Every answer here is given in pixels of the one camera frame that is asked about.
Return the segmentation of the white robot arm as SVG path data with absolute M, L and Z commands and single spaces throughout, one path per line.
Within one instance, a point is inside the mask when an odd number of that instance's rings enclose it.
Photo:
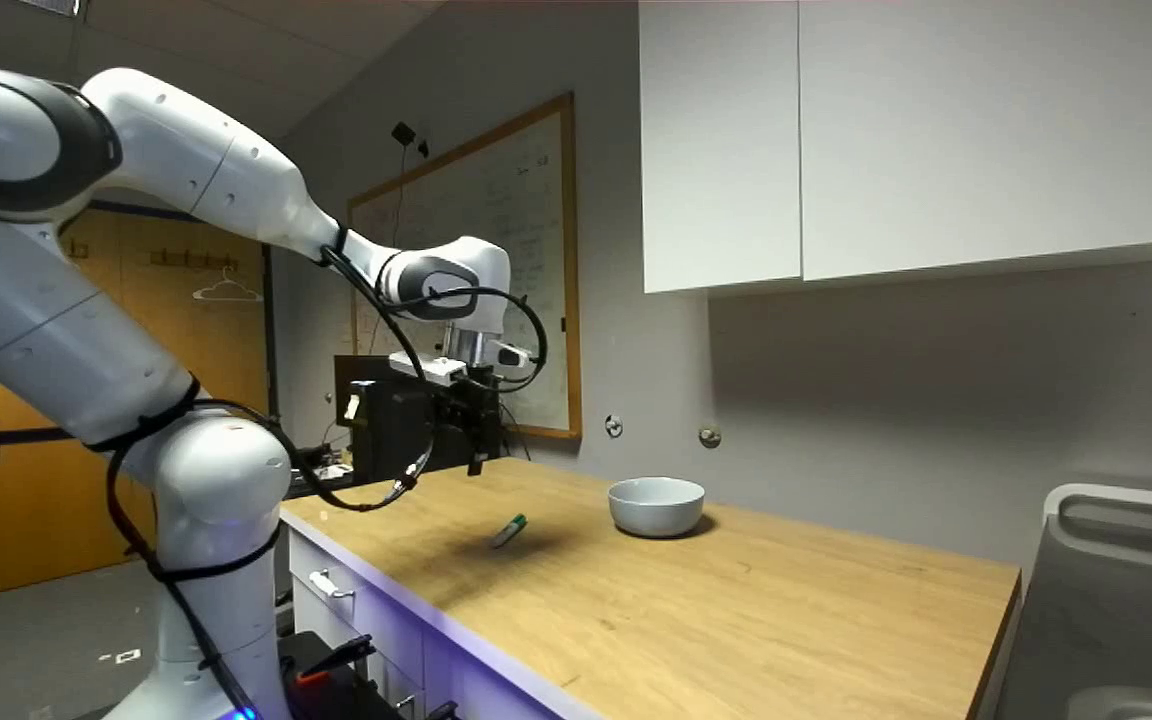
M 161 650 L 109 720 L 294 720 L 278 649 L 280 500 L 294 449 L 199 393 L 60 246 L 60 223 L 129 189 L 342 273 L 371 302 L 506 330 L 513 258 L 460 236 L 384 246 L 327 215 L 264 135 L 138 66 L 55 83 L 0 66 L 0 385 L 153 487 Z

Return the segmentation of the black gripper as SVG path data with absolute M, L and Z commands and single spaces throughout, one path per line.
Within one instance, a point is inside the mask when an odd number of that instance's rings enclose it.
M 502 394 L 493 380 L 463 380 L 438 393 L 438 453 L 450 462 L 470 462 L 470 477 L 479 477 L 489 456 L 502 453 Z

